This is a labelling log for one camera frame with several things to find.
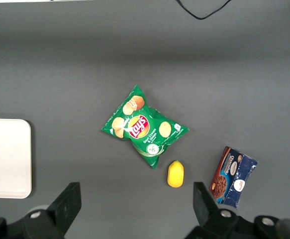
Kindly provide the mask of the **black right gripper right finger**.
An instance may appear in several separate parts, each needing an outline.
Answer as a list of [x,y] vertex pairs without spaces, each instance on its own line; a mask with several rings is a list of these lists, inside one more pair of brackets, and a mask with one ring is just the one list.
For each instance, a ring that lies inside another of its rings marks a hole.
[[193,184],[193,209],[198,221],[188,239],[242,239],[236,229],[239,217],[229,209],[220,209],[202,182]]

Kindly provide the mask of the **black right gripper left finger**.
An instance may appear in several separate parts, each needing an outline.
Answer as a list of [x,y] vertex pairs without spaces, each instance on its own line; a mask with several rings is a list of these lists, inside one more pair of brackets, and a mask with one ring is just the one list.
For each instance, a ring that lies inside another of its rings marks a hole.
[[26,239],[63,239],[82,207],[79,182],[70,183],[47,207],[23,218]]

